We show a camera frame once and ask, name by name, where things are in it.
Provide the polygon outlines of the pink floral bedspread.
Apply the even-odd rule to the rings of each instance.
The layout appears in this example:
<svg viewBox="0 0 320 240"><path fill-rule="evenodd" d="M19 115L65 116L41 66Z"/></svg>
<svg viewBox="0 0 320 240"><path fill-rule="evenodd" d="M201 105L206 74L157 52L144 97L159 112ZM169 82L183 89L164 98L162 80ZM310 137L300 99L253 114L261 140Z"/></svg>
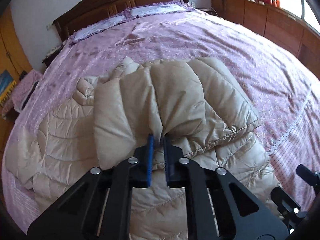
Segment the pink floral bedspread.
<svg viewBox="0 0 320 240"><path fill-rule="evenodd" d="M225 167L272 211L295 174L319 168L319 79L245 27L194 10L137 16L72 35L18 116L4 151L5 205L30 224L91 167L111 168L171 135L205 168Z"/></svg>

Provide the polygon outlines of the dark wooden headboard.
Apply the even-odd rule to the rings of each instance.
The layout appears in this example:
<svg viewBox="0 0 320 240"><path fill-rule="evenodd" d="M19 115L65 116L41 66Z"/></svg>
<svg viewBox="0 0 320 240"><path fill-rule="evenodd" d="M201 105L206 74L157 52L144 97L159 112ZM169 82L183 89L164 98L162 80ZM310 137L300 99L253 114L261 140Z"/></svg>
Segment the dark wooden headboard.
<svg viewBox="0 0 320 240"><path fill-rule="evenodd" d="M55 19L53 25L61 40L64 41L74 32L114 16L127 8L171 1L189 2L189 0L81 0L71 10Z"/></svg>

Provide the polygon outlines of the yellow wooden wardrobe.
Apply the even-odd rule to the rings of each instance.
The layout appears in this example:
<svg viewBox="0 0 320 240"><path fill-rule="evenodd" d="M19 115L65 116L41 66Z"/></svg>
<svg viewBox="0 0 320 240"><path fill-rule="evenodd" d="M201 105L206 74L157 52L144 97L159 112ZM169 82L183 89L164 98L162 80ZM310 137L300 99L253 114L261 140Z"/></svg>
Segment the yellow wooden wardrobe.
<svg viewBox="0 0 320 240"><path fill-rule="evenodd" d="M11 9L8 5L1 15L1 73L7 70L19 83L23 71L30 72L32 69L16 35Z"/></svg>

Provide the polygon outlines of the purple ruffled pillow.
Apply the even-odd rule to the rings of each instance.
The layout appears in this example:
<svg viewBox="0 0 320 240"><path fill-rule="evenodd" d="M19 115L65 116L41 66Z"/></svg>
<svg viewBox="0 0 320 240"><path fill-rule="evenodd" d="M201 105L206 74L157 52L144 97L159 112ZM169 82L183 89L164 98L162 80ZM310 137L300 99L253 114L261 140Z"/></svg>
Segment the purple ruffled pillow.
<svg viewBox="0 0 320 240"><path fill-rule="evenodd" d="M163 3L154 3L148 5L140 5L134 8L126 8L124 15L126 18L143 18L146 16L165 15L176 12L195 11L188 3L182 4L179 1L170 1Z"/></svg>
<svg viewBox="0 0 320 240"><path fill-rule="evenodd" d="M92 35L95 35L97 33L103 32L107 29L110 29L116 25L125 23L129 20L125 15L116 15L112 16L111 18L106 18L104 20L100 20L97 23L88 25L87 27L84 27L78 31L76 31L70 39L69 46L71 47L74 44L77 44L78 42L85 40L89 38Z"/></svg>

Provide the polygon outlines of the window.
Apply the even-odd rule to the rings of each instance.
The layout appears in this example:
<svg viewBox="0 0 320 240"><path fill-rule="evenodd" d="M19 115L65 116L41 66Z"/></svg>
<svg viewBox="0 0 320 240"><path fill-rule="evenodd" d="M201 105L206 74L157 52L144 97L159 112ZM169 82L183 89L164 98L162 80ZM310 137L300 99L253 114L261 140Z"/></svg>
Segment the window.
<svg viewBox="0 0 320 240"><path fill-rule="evenodd" d="M306 0L275 0L280 7L312 26L319 33L319 22Z"/></svg>

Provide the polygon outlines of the red items on windowsill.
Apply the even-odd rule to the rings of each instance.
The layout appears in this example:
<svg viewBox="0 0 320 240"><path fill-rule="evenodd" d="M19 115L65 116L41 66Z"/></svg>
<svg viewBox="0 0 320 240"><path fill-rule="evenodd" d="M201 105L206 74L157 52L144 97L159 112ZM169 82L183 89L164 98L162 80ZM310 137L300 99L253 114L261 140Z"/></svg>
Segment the red items on windowsill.
<svg viewBox="0 0 320 240"><path fill-rule="evenodd" d="M280 7L280 0L263 0L265 4L273 5L274 7Z"/></svg>

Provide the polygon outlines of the left purple ruffled pillow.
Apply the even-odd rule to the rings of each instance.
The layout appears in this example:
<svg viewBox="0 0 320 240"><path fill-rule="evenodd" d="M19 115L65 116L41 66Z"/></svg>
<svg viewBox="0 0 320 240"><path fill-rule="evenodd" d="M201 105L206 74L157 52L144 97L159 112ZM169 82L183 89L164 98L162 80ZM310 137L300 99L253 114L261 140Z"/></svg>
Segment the left purple ruffled pillow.
<svg viewBox="0 0 320 240"><path fill-rule="evenodd" d="M116 15L112 16L111 18L106 18L104 20L100 20L97 23L88 25L87 27L84 27L78 31L76 31L70 39L69 46L71 47L74 44L77 44L78 42L85 40L89 38L92 35L95 35L97 33L103 32L107 29L110 29L116 25L125 23L129 20L125 15Z"/></svg>

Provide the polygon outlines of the right purple ruffled pillow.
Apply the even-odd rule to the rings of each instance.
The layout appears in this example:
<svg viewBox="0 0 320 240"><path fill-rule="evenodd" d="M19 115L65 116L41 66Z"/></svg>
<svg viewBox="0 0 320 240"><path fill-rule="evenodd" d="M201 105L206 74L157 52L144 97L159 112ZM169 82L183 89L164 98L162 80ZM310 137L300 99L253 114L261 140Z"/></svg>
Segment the right purple ruffled pillow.
<svg viewBox="0 0 320 240"><path fill-rule="evenodd" d="M188 3L182 4L179 1L170 1L163 3L154 3L148 5L140 5L134 8L126 8L124 15L126 18L143 18L146 16L165 15L176 12L195 11Z"/></svg>

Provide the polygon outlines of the brown wooden dresser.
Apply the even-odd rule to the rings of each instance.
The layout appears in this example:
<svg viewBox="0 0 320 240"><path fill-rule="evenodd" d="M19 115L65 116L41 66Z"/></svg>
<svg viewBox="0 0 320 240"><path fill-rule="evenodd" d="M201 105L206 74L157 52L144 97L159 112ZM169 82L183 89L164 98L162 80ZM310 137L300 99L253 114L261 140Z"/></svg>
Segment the brown wooden dresser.
<svg viewBox="0 0 320 240"><path fill-rule="evenodd" d="M218 16L288 50L319 77L319 34L302 20L283 9L248 0L211 0L211 3Z"/></svg>

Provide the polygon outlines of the stool with pink cloth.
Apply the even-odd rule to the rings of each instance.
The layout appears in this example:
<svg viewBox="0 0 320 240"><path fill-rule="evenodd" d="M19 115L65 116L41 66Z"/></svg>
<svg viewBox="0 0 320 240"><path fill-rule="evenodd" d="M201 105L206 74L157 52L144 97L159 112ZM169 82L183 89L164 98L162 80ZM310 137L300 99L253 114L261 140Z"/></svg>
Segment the stool with pink cloth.
<svg viewBox="0 0 320 240"><path fill-rule="evenodd" d="M13 110L17 113L21 113L42 78L43 74L36 70L32 70L26 74L15 86L10 93L8 100L4 103L1 117L6 118Z"/></svg>

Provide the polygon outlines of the dark wooden nightstand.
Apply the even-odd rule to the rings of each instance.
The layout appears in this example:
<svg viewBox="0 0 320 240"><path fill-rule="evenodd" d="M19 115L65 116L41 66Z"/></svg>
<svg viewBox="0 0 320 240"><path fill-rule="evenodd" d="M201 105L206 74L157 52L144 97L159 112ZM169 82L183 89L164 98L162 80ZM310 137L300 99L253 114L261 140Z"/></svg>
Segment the dark wooden nightstand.
<svg viewBox="0 0 320 240"><path fill-rule="evenodd" d="M64 44L61 44L59 46L53 47L44 57L42 63L44 63L46 67L49 67L53 60L57 57L57 55L59 55L60 51L64 48L64 46Z"/></svg>

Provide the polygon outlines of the blue yellow painting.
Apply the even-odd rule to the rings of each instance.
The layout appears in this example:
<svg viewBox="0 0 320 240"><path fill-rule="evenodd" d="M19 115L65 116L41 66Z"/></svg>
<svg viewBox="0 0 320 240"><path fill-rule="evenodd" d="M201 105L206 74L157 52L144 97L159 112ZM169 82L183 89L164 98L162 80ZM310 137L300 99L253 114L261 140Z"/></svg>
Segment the blue yellow painting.
<svg viewBox="0 0 320 240"><path fill-rule="evenodd" d="M17 82L13 79L7 70L0 75L0 106L4 107L9 100L12 91L17 86Z"/></svg>

